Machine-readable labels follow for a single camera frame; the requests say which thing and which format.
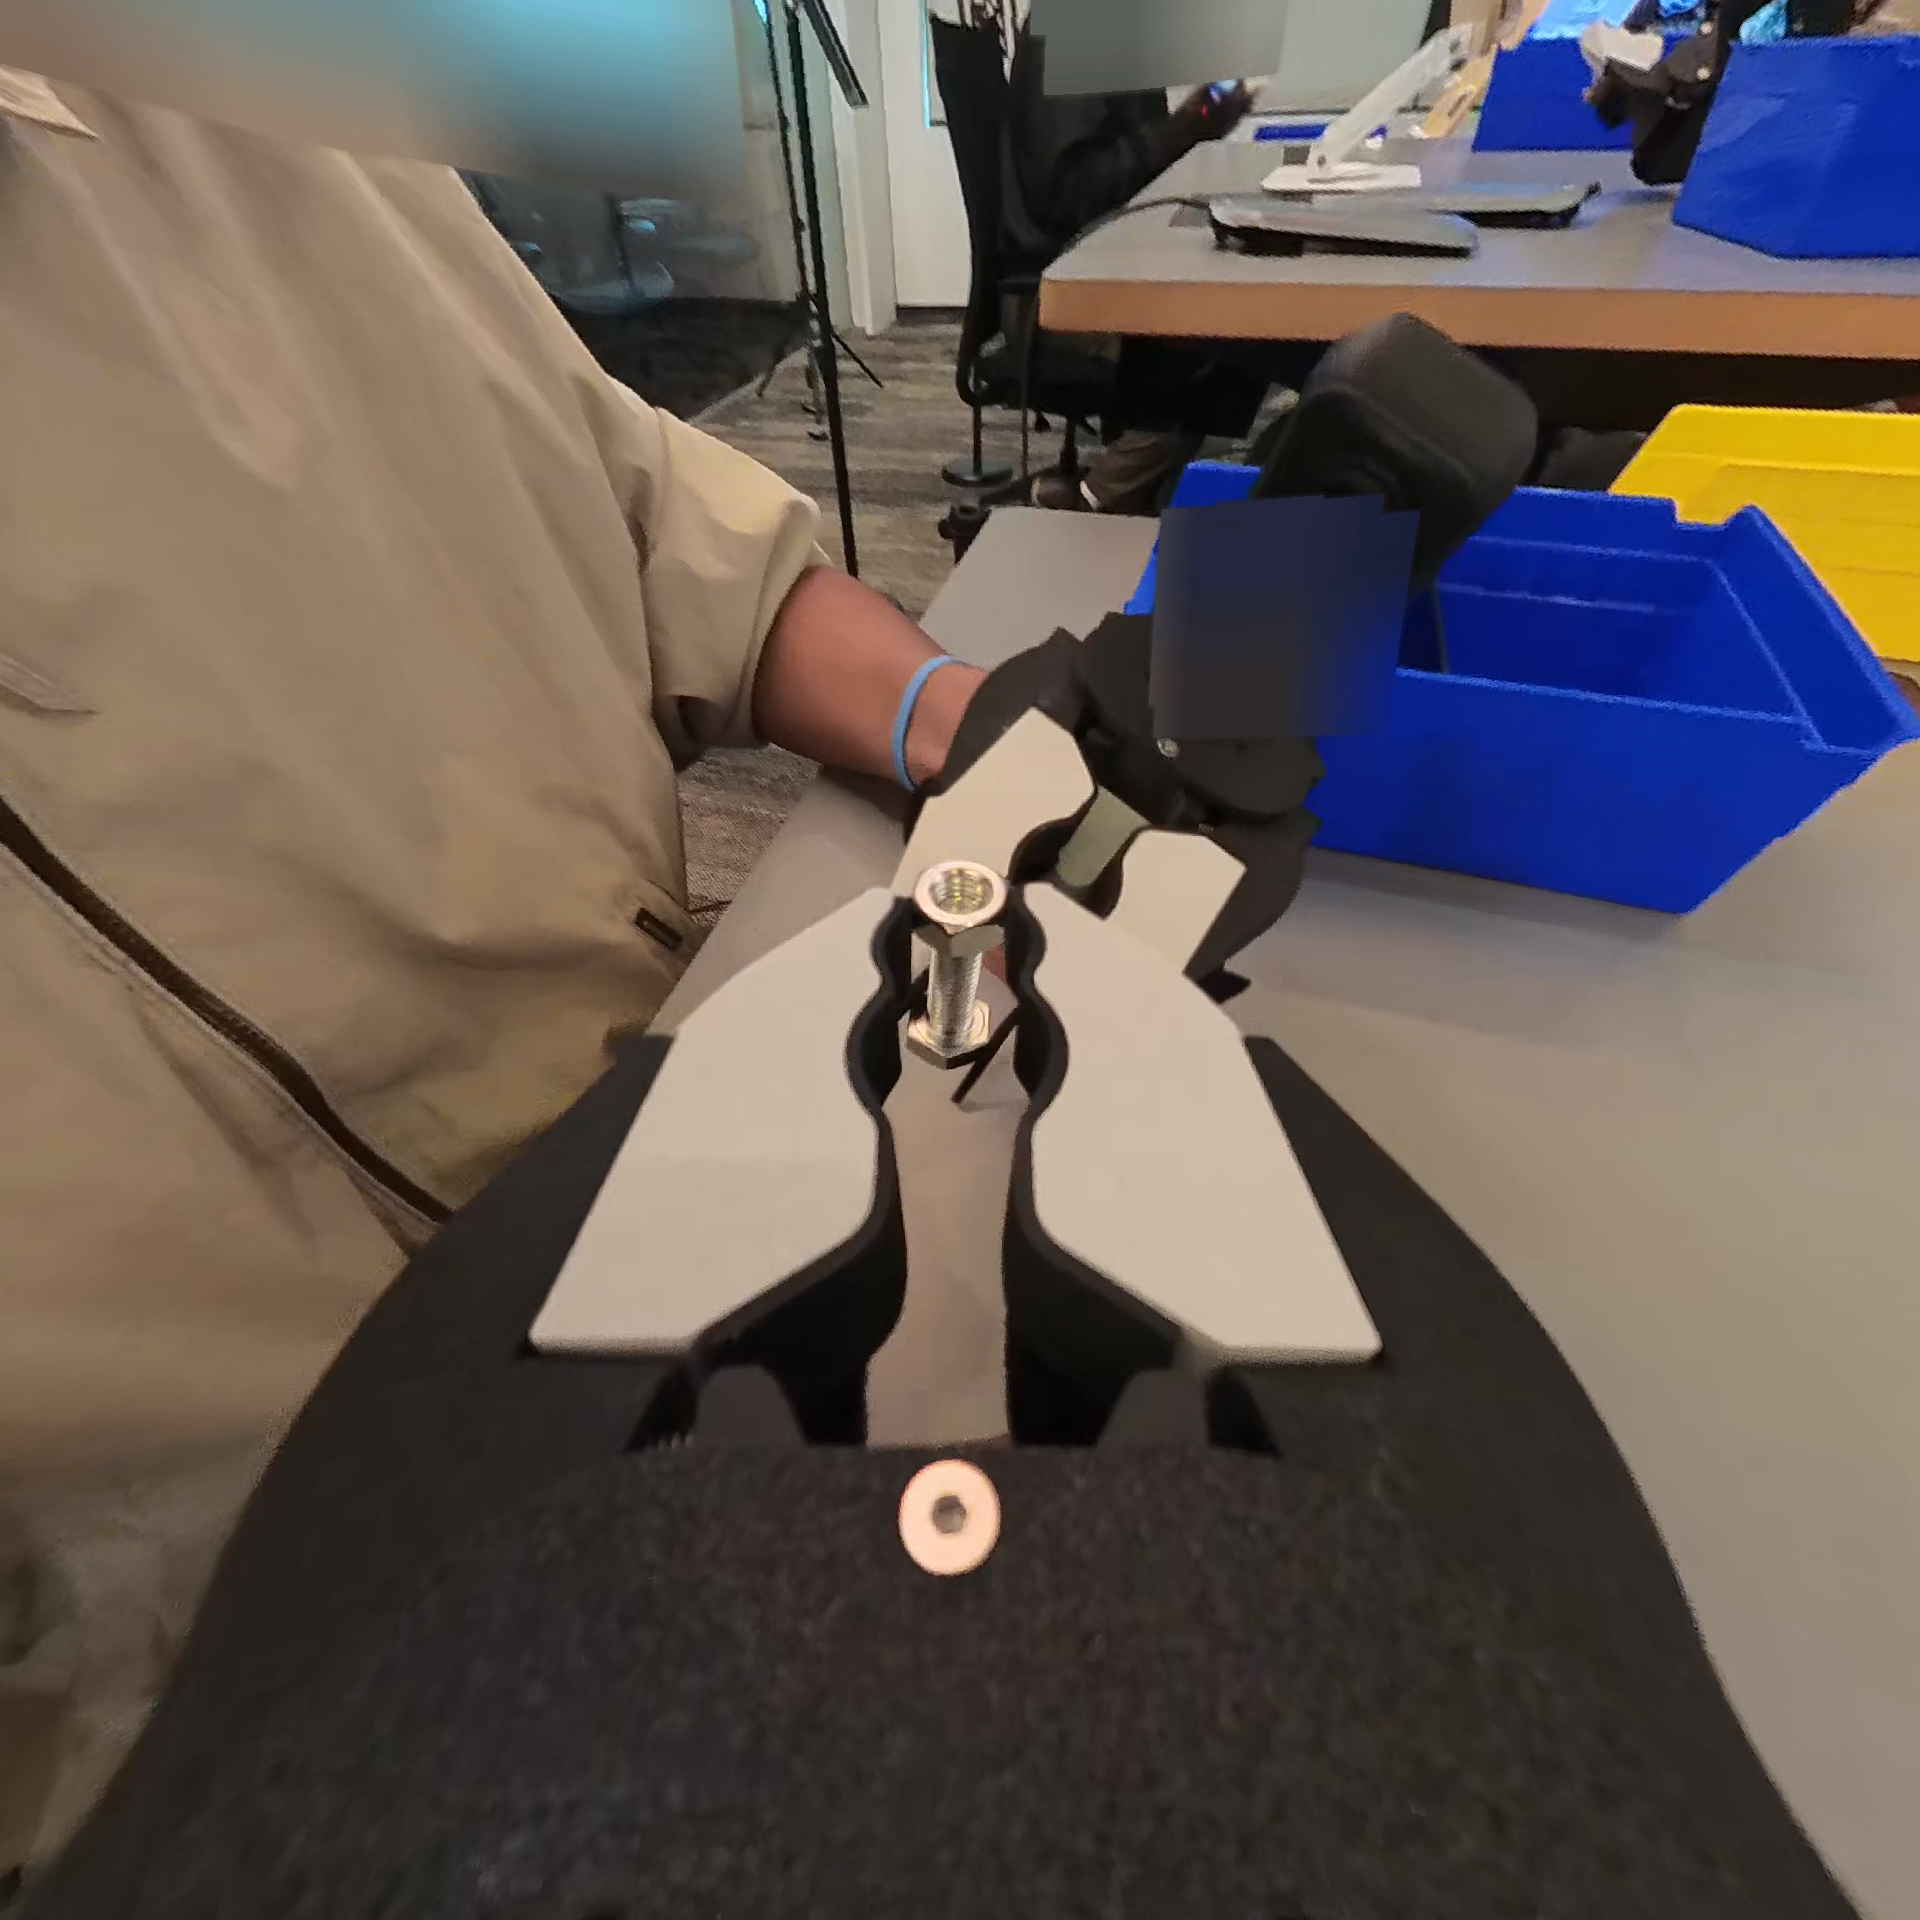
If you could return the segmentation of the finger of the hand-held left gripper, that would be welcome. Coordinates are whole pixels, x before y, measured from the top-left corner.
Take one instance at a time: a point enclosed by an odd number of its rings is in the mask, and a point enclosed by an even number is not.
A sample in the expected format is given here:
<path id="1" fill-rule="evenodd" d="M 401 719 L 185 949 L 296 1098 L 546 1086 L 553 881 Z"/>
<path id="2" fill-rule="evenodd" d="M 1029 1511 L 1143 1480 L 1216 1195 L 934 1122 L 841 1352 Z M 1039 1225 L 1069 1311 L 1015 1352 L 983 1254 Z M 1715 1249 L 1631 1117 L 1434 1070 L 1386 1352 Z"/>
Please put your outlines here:
<path id="1" fill-rule="evenodd" d="M 1245 864 L 1203 833 L 1152 825 L 1099 787 L 1048 878 L 1093 918 L 1128 930 L 1189 979 L 1203 979 L 1221 965 L 1208 944 Z"/>
<path id="2" fill-rule="evenodd" d="M 1019 888 L 1048 872 L 1096 783 L 1071 733 L 1023 711 L 961 776 L 922 800 L 903 842 L 903 888 L 966 862 Z"/>

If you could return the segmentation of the wooden-edged table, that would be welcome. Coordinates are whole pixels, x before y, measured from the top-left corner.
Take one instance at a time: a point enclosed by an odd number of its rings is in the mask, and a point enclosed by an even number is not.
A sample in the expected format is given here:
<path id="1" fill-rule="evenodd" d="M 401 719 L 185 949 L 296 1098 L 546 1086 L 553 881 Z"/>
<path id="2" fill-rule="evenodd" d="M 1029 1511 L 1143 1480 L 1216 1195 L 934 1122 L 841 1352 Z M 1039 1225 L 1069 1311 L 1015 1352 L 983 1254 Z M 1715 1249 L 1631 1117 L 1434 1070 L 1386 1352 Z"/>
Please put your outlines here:
<path id="1" fill-rule="evenodd" d="M 1776 259 L 1673 225 L 1673 192 L 1639 183 L 1618 152 L 1475 154 L 1400 142 L 1427 185 L 1595 183 L 1563 232 L 1486 232 L 1466 259 L 1245 256 L 1207 221 L 1138 203 L 1043 273 L 1051 330 L 1154 339 L 1333 342 L 1409 314 L 1462 346 L 1705 352 L 1913 363 L 1911 259 Z"/>

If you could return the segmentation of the yellow plastic bin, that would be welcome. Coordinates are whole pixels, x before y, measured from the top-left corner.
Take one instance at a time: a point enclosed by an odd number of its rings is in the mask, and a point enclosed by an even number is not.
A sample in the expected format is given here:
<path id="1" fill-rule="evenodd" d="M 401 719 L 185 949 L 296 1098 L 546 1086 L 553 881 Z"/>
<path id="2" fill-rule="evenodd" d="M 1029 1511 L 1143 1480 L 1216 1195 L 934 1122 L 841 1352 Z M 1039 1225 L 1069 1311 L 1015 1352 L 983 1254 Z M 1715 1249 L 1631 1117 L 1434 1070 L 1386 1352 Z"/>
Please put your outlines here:
<path id="1" fill-rule="evenodd" d="M 1610 485 L 1682 522 L 1754 507 L 1894 665 L 1917 665 L 1917 417 L 1680 405 Z"/>

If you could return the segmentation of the blue plastic bin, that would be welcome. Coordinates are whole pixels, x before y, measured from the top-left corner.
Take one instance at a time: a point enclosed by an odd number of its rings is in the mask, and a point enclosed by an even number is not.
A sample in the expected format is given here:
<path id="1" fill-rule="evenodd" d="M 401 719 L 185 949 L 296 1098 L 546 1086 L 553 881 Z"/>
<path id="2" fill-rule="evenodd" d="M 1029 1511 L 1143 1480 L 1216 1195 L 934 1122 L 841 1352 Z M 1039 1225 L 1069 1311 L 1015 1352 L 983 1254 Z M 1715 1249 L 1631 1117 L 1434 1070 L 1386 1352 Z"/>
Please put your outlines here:
<path id="1" fill-rule="evenodd" d="M 1169 507 L 1247 496 L 1193 464 Z M 1418 598 L 1383 730 L 1323 746 L 1319 846 L 1682 918 L 1914 742 L 1914 711 L 1777 529 L 1517 490 Z"/>

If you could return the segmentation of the steel hex bolt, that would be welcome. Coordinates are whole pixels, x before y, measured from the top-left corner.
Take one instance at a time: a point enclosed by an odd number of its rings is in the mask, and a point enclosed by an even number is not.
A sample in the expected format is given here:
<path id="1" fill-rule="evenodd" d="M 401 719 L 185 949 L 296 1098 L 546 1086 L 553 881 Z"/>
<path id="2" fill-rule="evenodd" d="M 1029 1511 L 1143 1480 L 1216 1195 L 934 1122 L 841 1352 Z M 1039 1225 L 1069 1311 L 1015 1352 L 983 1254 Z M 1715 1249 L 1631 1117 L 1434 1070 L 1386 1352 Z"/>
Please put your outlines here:
<path id="1" fill-rule="evenodd" d="M 909 1054 L 943 1072 L 971 1065 L 991 1034 L 991 1010 L 979 997 L 983 955 L 934 955 L 918 983 L 915 1010 L 903 1026 Z"/>

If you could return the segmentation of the black office chair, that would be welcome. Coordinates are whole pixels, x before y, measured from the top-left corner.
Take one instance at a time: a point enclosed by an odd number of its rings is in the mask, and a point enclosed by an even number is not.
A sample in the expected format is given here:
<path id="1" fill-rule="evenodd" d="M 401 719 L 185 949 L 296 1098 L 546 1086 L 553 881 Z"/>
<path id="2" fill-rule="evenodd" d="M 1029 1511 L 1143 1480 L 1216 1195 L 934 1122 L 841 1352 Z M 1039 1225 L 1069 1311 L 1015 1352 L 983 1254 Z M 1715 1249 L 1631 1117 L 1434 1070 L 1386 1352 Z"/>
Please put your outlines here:
<path id="1" fill-rule="evenodd" d="M 968 414 L 966 461 L 943 470 L 974 498 L 1077 512 L 1085 507 L 1080 439 L 1113 395 L 1117 350 L 1039 323 L 1042 259 L 1005 247 L 1001 207 L 1010 75 L 999 16 L 927 14 L 930 80 L 966 221 L 966 305 L 953 386 Z"/>

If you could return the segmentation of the blue wristband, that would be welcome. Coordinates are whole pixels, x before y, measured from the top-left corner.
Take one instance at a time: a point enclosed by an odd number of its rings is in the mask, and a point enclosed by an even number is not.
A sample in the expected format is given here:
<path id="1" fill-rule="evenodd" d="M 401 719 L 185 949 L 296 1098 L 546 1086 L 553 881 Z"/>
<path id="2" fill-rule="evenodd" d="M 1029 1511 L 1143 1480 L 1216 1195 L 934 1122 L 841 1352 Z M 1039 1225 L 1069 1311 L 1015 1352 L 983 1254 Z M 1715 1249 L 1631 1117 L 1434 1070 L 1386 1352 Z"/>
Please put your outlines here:
<path id="1" fill-rule="evenodd" d="M 909 743 L 909 735 L 911 735 L 911 728 L 913 728 L 915 715 L 918 715 L 922 693 L 937 674 L 946 673 L 953 665 L 959 665 L 959 662 L 951 654 L 937 654 L 937 657 L 922 659 L 918 663 L 918 669 L 911 673 L 911 678 L 907 679 L 907 683 L 903 686 L 899 696 L 897 696 L 895 711 L 894 711 L 894 722 L 891 722 L 891 733 L 888 733 L 888 761 L 891 761 L 894 781 L 903 790 L 903 793 L 911 795 L 911 793 L 921 791 L 921 777 L 913 776 L 913 769 L 911 769 L 911 761 L 909 761 L 909 754 L 907 754 L 907 743 Z"/>

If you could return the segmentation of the steel hex nut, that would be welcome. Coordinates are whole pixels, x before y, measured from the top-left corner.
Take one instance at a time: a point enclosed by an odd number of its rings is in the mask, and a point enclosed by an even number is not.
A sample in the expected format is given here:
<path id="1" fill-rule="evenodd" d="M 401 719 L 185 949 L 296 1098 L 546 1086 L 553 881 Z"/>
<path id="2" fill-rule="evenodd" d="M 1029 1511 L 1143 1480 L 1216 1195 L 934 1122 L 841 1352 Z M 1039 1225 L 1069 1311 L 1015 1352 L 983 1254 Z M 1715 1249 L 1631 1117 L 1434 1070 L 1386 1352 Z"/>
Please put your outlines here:
<path id="1" fill-rule="evenodd" d="M 968 962 L 1001 943 L 1007 888 L 979 862 L 947 858 L 930 864 L 907 902 L 915 938 L 943 962 Z"/>

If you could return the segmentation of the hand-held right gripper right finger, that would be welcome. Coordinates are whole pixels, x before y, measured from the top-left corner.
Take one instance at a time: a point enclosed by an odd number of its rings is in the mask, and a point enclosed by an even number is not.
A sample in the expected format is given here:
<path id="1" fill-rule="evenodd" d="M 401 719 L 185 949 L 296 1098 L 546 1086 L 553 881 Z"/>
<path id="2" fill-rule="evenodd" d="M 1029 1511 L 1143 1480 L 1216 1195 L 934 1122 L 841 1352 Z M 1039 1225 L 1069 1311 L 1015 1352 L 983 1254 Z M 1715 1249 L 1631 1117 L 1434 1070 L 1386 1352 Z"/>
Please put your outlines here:
<path id="1" fill-rule="evenodd" d="M 1141 1376 L 1362 1370 L 1379 1334 L 1237 1023 L 1046 885 L 1010 907 L 1005 1421 L 1099 1429 Z"/>

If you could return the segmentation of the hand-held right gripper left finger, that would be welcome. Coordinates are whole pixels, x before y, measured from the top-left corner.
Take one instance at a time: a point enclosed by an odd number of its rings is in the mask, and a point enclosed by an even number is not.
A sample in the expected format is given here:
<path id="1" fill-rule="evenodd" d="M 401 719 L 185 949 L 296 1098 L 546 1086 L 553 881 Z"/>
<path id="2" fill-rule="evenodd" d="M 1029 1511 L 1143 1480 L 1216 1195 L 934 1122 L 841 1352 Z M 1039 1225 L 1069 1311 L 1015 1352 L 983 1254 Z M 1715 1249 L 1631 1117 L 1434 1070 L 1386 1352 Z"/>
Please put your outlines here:
<path id="1" fill-rule="evenodd" d="M 773 1376 L 802 1429 L 867 1429 L 904 1306 L 885 1103 L 909 912 L 870 888 L 733 974 L 665 1043 L 527 1330 L 546 1360 Z"/>

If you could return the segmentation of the studio light on tripod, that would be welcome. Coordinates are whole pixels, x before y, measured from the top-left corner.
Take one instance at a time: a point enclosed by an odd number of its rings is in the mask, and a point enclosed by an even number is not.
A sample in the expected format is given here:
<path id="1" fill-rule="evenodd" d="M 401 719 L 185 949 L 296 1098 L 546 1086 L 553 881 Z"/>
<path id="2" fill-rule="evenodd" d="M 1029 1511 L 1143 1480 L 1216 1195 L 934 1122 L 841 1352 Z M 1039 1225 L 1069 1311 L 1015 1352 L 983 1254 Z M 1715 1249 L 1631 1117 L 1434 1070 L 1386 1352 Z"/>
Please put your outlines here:
<path id="1" fill-rule="evenodd" d="M 849 362 L 875 390 L 879 377 L 866 359 L 842 339 L 832 320 L 827 250 L 825 250 L 825 198 L 821 187 L 821 159 L 814 137 L 808 97 L 808 53 L 822 70 L 841 102 L 853 113 L 867 105 L 867 94 L 856 75 L 849 51 L 827 5 L 822 2 L 757 2 L 766 62 L 770 70 L 774 102 L 774 135 L 781 166 L 783 203 L 787 221 L 790 255 L 795 265 L 795 296 L 787 302 L 785 346 L 779 355 L 802 352 L 807 395 L 811 405 L 811 431 L 825 437 L 832 464 L 832 498 L 845 575 L 859 576 L 856 517 L 853 498 L 853 471 L 847 458 L 847 426 L 841 393 L 841 363 Z"/>

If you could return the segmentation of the small blue bin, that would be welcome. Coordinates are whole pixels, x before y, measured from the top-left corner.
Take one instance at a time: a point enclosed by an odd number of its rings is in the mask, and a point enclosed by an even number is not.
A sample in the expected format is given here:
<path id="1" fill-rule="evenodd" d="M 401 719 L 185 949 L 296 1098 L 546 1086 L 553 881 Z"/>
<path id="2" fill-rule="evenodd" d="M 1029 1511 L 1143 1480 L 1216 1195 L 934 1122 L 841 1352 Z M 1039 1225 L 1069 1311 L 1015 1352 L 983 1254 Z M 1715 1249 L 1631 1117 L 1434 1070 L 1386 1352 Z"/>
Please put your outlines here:
<path id="1" fill-rule="evenodd" d="M 1624 154 L 1631 127 L 1603 127 L 1586 102 L 1593 74 L 1573 38 L 1525 39 L 1495 55 L 1472 135 L 1475 154 Z"/>

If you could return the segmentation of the wooden board document stand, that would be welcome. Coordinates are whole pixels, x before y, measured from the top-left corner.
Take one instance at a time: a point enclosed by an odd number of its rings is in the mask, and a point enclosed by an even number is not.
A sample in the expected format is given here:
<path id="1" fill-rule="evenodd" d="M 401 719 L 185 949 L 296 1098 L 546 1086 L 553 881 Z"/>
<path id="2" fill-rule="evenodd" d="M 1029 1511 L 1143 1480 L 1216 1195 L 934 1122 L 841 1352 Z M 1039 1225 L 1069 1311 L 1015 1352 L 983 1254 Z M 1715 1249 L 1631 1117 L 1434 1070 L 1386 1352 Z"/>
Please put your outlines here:
<path id="1" fill-rule="evenodd" d="M 1261 192 L 1357 198 L 1418 190 L 1426 149 L 1474 120 L 1496 57 L 1517 51 L 1545 11 L 1546 2 L 1499 2 L 1470 5 L 1461 23 L 1447 16 L 1312 142 L 1286 146 L 1279 166 L 1261 179 Z"/>

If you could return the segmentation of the grey closed laptop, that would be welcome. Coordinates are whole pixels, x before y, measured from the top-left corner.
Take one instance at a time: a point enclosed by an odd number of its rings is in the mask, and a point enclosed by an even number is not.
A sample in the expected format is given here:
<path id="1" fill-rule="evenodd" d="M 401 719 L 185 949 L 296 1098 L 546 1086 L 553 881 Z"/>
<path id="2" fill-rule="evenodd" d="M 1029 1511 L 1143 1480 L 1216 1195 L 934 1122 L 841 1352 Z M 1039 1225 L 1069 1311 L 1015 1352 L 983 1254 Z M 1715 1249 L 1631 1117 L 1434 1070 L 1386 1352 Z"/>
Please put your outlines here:
<path id="1" fill-rule="evenodd" d="M 1214 198 L 1201 203 L 1221 250 L 1247 256 L 1470 259 L 1479 229 L 1466 221 L 1385 199 Z"/>

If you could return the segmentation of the long blue bin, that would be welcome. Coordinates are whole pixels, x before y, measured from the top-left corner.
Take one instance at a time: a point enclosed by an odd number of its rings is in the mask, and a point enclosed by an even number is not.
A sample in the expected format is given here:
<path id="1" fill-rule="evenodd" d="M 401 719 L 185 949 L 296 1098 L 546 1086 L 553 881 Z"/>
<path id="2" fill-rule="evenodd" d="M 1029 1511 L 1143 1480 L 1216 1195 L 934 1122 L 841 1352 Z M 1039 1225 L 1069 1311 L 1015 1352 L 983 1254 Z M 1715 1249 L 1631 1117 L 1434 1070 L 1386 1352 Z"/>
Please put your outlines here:
<path id="1" fill-rule="evenodd" d="M 1917 38 L 1738 43 L 1670 218 L 1777 259 L 1917 259 Z"/>

